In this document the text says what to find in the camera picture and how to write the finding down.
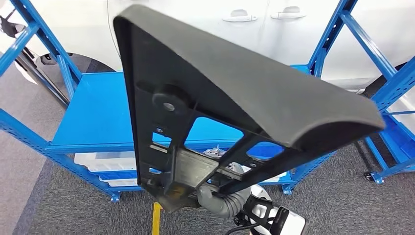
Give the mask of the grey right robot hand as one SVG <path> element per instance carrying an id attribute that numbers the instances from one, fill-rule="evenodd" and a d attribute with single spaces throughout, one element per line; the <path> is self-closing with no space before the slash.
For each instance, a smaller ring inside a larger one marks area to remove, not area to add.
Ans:
<path id="1" fill-rule="evenodd" d="M 225 152 L 225 150 L 220 149 L 219 145 L 217 145 L 216 147 L 207 149 L 202 153 L 218 159 L 223 156 Z M 242 166 L 236 162 L 230 163 L 227 168 L 237 173 L 244 173 Z M 200 186 L 197 190 L 198 203 L 209 212 L 217 214 L 223 218 L 232 217 L 240 212 L 250 195 L 250 187 L 227 195 L 223 198 L 212 195 L 212 191 L 207 186 Z"/>

